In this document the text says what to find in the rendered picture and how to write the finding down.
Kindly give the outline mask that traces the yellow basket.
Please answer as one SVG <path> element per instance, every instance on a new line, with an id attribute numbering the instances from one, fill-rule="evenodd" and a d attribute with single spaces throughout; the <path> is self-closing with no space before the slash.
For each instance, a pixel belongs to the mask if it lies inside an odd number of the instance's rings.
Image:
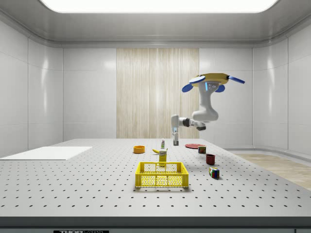
<path id="1" fill-rule="evenodd" d="M 189 173 L 182 162 L 139 162 L 136 187 L 188 187 Z"/>

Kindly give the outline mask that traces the white board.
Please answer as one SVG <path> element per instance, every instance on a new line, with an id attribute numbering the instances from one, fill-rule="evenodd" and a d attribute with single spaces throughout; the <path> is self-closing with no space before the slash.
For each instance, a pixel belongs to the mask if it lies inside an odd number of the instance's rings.
<path id="1" fill-rule="evenodd" d="M 6 156 L 0 160 L 68 160 L 92 147 L 41 147 Z"/>

